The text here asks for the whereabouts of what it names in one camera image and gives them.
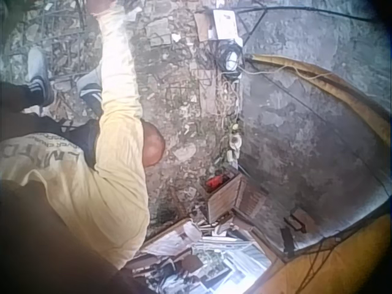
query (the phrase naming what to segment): yellow shirt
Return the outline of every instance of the yellow shirt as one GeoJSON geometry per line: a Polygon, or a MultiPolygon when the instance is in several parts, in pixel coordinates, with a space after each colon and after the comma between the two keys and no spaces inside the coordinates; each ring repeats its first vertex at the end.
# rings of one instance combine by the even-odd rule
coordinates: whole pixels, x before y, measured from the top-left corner
{"type": "Polygon", "coordinates": [[[0,176],[22,186],[42,182],[69,230],[120,269],[143,244],[149,223],[142,110],[124,9],[113,7],[97,19],[103,39],[104,114],[95,170],[66,139],[32,134],[0,143],[0,176]]]}

